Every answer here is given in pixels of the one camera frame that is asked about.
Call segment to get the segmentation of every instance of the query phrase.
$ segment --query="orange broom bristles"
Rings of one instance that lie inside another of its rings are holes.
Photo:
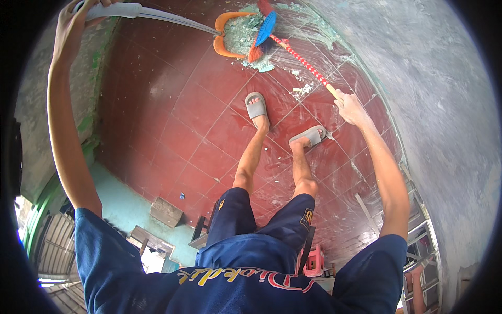
[[[253,45],[251,46],[251,49],[249,50],[249,55],[247,56],[247,60],[249,63],[255,62],[256,60],[260,59],[261,56],[263,56],[262,49],[255,45],[257,37],[258,37],[258,34],[256,34],[255,42],[253,42]]]
[[[265,17],[274,10],[267,0],[258,0],[257,6]]]

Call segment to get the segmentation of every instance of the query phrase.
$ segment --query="blue broom head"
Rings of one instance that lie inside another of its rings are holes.
[[[272,11],[267,15],[265,20],[263,21],[262,27],[260,27],[260,31],[258,32],[258,36],[256,37],[255,46],[261,45],[272,33],[274,30],[274,26],[276,24],[276,12]]]

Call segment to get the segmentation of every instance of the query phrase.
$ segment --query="red polka dot broom handle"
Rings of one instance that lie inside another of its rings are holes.
[[[317,77],[319,79],[319,81],[321,81],[321,84],[323,84],[324,86],[326,86],[326,88],[328,89],[328,91],[333,95],[335,96],[335,98],[339,101],[342,101],[336,91],[335,91],[335,88],[330,84],[328,83],[328,81],[324,78],[324,76],[322,76],[321,73],[319,73],[312,65],[310,65],[307,60],[305,60],[304,58],[302,58],[298,53],[296,53],[296,51],[294,51],[293,49],[291,49],[291,46],[287,43],[287,40],[281,40],[279,38],[277,38],[275,35],[273,34],[270,34],[270,38],[272,38],[276,43],[278,43],[281,47],[283,47],[284,49],[286,49],[286,51],[288,51],[289,53],[291,53],[293,55],[293,57],[295,57],[298,61],[300,61],[312,74],[315,75],[315,77]]]

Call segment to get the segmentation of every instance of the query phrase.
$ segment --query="yellow logo on shorts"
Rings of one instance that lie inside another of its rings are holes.
[[[310,225],[312,224],[312,217],[314,216],[314,211],[311,210],[310,208],[305,209],[305,213],[303,214],[303,217],[300,219],[300,223],[307,228],[307,230],[310,229]]]

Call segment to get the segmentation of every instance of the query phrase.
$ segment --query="knee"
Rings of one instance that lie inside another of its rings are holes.
[[[232,187],[242,187],[243,189],[246,189],[251,195],[253,190],[253,176],[247,173],[245,170],[237,169]]]
[[[319,185],[312,179],[301,179],[296,184],[296,189],[301,191],[302,193],[314,196],[317,194],[317,192],[319,192]]]

